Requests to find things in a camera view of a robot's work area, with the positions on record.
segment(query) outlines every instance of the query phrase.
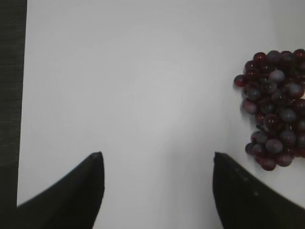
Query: black fabric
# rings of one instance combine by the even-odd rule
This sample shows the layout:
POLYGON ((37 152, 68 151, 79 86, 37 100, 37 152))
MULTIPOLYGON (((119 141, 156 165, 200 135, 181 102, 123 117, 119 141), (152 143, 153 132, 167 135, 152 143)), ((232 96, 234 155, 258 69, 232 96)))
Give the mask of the black fabric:
POLYGON ((102 153, 98 152, 53 186, 18 206, 14 214, 2 215, 0 228, 91 229, 103 195, 104 163, 102 153))
POLYGON ((224 229, 304 229, 305 210, 279 195, 230 156, 215 153, 213 194, 224 229))
POLYGON ((26 0, 0 0, 0 214, 17 203, 26 0))

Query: dark red grape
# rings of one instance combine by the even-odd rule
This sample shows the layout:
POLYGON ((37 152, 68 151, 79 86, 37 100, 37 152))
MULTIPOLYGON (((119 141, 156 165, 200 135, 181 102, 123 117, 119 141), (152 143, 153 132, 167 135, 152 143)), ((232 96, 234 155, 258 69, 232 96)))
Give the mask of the dark red grape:
POLYGON ((261 131, 256 137, 256 142, 265 145, 269 138, 270 136, 265 131, 261 131))
POLYGON ((266 171, 272 171, 276 167, 276 161, 273 158, 264 158, 260 160, 261 167, 266 171))
POLYGON ((291 66, 295 61, 295 56, 292 53, 286 53, 282 55, 281 65, 285 67, 291 66))
POLYGON ((299 132, 305 132, 305 119, 298 120, 296 128, 299 132))
POLYGON ((284 54, 286 54, 286 53, 291 53, 290 51, 282 51, 281 52, 281 56, 283 56, 284 54))
POLYGON ((297 157, 305 157, 305 148, 297 149, 297 157))
POLYGON ((294 146, 296 142, 296 135, 291 130, 284 130, 280 134, 280 139, 285 146, 294 146))
POLYGON ((261 162, 261 160, 262 160, 262 159, 259 158, 259 157, 255 157, 254 159, 255 159, 255 161, 256 161, 258 164, 260 164, 260 162, 261 162))
POLYGON ((256 138, 257 138, 259 133, 260 133, 260 131, 256 131, 256 132, 251 134, 251 142, 256 143, 256 138))
POLYGON ((288 95, 292 99, 299 99, 304 95, 304 88, 296 83, 290 83, 288 87, 288 95))
POLYGON ((299 133, 297 135, 297 146, 299 148, 305 148, 305 133, 299 133))
POLYGON ((268 64, 267 62, 263 62, 260 64, 259 69, 263 74, 269 74, 275 70, 273 65, 268 64))
POLYGON ((275 114, 267 114, 264 118, 264 125, 268 129, 276 129, 280 123, 280 118, 275 114))
POLYGON ((259 80, 259 71, 256 68, 246 70, 244 78, 247 82, 254 82, 259 80))
POLYGON ((272 94, 277 90, 277 85, 275 82, 267 80, 265 82, 262 82, 261 90, 265 94, 272 94))
POLYGON ((279 166, 287 167, 287 166, 291 165, 291 163, 293 161, 293 157, 289 154, 279 154, 279 155, 277 155, 275 160, 279 166))
POLYGON ((257 88, 251 88, 250 90, 248 90, 247 96, 248 99, 250 99, 251 101, 256 101, 261 98, 262 93, 257 88))
POLYGON ((266 60, 266 59, 267 59, 267 56, 266 56, 266 54, 263 53, 263 52, 258 52, 258 53, 256 53, 256 54, 254 55, 254 57, 253 57, 253 60, 254 60, 255 62, 260 62, 260 61, 263 61, 263 60, 266 60))
POLYGON ((271 101, 264 101, 260 104, 263 114, 271 114, 275 111, 275 105, 271 101))
POLYGON ((281 70, 274 70, 269 74, 269 80, 279 83, 285 79, 285 74, 281 70))
POLYGON ((305 51, 304 51, 304 49, 295 50, 295 51, 294 51, 294 55, 295 55, 295 58, 296 58, 298 61, 301 61, 301 60, 304 60, 304 59, 305 59, 305 51))
POLYGON ((257 125, 262 125, 264 124, 264 114, 261 112, 258 112, 255 114, 255 123, 257 125))
POLYGON ((283 149, 283 154, 289 154, 290 156, 292 156, 293 158, 297 156, 297 149, 293 148, 293 147, 285 147, 283 149))
POLYGON ((259 88, 259 84, 258 83, 254 83, 254 82, 248 82, 243 89, 244 94, 247 94, 248 91, 252 88, 259 88))
POLYGON ((257 112, 257 105, 249 99, 244 99, 242 108, 249 114, 254 115, 257 112))
POLYGON ((300 63, 298 66, 298 69, 304 73, 305 72, 305 62, 300 63))
POLYGON ((256 68, 257 65, 255 63, 255 61, 248 61, 245 65, 244 65, 244 69, 248 70, 250 68, 256 68))
POLYGON ((296 113, 293 109, 285 108, 280 111, 280 118, 284 122, 291 123, 296 120, 296 113))
POLYGON ((265 147, 262 144, 255 144, 251 148, 251 154, 255 157, 264 158, 266 157, 265 147))
POLYGON ((272 154, 278 154, 283 150, 283 144, 280 140, 272 138, 266 142, 266 149, 272 154))
POLYGON ((238 75, 234 78, 234 84, 237 86, 237 87, 244 87, 246 82, 244 80, 244 75, 238 75))
POLYGON ((245 152, 249 155, 252 155, 251 149, 252 149, 253 146, 254 146, 254 143, 248 143, 246 145, 246 147, 244 148, 245 152))
POLYGON ((295 100, 292 107, 296 112, 305 114, 305 99, 295 100))
POLYGON ((273 103, 275 103, 278 106, 284 106, 288 102, 288 97, 286 93, 284 93, 282 90, 277 89, 272 95, 271 100, 273 103))
POLYGON ((267 60, 270 63, 278 63, 281 60, 281 54, 279 51, 272 50, 267 54, 267 60))

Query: red grape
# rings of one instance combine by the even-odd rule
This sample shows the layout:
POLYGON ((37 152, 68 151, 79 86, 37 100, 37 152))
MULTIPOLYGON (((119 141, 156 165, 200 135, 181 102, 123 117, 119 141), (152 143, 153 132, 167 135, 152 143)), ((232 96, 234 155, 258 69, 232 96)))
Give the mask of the red grape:
POLYGON ((253 57, 253 60, 256 61, 256 62, 260 62, 260 61, 266 60, 266 59, 267 59, 267 56, 263 52, 258 52, 253 57))
POLYGON ((251 134, 251 142, 256 143, 256 138, 257 138, 259 133, 260 133, 260 131, 256 131, 253 134, 251 134))
POLYGON ((256 101, 260 99, 261 95, 262 95, 261 91, 258 90, 257 88, 251 88, 248 90, 247 93, 248 99, 250 99, 251 101, 256 101))
POLYGON ((247 154, 249 154, 249 155, 252 155, 251 150, 252 150, 252 147, 253 147, 253 146, 254 146, 254 143, 248 143, 248 144, 246 145, 246 147, 244 148, 245 152, 246 152, 247 154))
POLYGON ((254 115, 257 112, 257 105, 251 102, 249 99, 244 99, 242 107, 247 113, 251 115, 254 115))
POLYGON ((285 146, 294 146, 296 142, 296 135, 291 130, 284 130, 280 134, 280 139, 282 140, 285 146))
POLYGON ((258 112, 255 114, 255 123, 257 125, 262 125, 264 124, 264 114, 261 112, 258 112))
POLYGON ((256 68, 250 68, 250 69, 246 70, 244 77, 247 82, 258 81, 259 80, 259 71, 256 68))
POLYGON ((268 129, 276 129, 280 123, 280 118, 275 114, 267 114, 264 118, 264 125, 268 129))
POLYGON ((264 158, 267 155, 266 150, 262 144, 255 144, 251 148, 251 154, 254 155, 255 157, 259 157, 259 158, 264 158))
POLYGON ((304 95, 304 88, 296 83, 290 83, 288 87, 288 94, 292 99, 299 99, 304 95))
POLYGON ((274 70, 269 74, 269 80, 279 83, 285 79, 285 74, 281 70, 274 70))
POLYGON ((279 51, 272 50, 267 54, 267 60, 270 63, 278 63, 281 60, 281 54, 279 51))
POLYGON ((278 154, 283 150, 283 144, 280 140, 272 138, 266 142, 266 149, 272 154, 278 154))
POLYGON ((265 94, 272 94, 277 90, 276 83, 270 80, 262 82, 261 90, 265 94))
POLYGON ((280 117, 284 122, 291 123, 296 120, 296 113, 293 109, 285 108, 280 111, 280 117))
POLYGON ((276 161, 273 158, 264 158, 260 160, 261 167, 266 171, 272 171, 276 167, 276 161))
POLYGON ((244 65, 244 69, 248 70, 250 68, 256 68, 257 65, 255 63, 255 61, 248 61, 245 65, 244 65))
POLYGON ((299 133, 297 135, 297 146, 299 148, 305 148, 305 133, 299 133))
POLYGON ((293 157, 289 154, 279 154, 275 159, 276 163, 281 167, 287 167, 293 161, 293 157))
POLYGON ((238 75, 234 78, 234 84, 237 86, 237 87, 244 87, 246 82, 244 80, 244 75, 238 75))

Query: white surface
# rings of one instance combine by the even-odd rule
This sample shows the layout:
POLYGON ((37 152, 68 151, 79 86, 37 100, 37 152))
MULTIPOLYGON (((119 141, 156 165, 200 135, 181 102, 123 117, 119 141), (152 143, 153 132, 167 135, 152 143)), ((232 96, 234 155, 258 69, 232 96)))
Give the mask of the white surface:
POLYGON ((102 151, 94 228, 221 229, 214 151, 305 207, 304 160, 262 171, 232 87, 258 51, 304 48, 305 2, 29 0, 18 204, 102 151))

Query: bunch of grapes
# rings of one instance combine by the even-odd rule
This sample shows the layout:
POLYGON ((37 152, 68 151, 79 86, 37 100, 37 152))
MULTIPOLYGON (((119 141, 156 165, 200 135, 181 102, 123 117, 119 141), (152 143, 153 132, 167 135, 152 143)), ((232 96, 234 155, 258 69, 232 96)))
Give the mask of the bunch of grapes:
POLYGON ((258 131, 245 147, 267 171, 305 157, 305 50, 258 52, 234 79, 258 131))

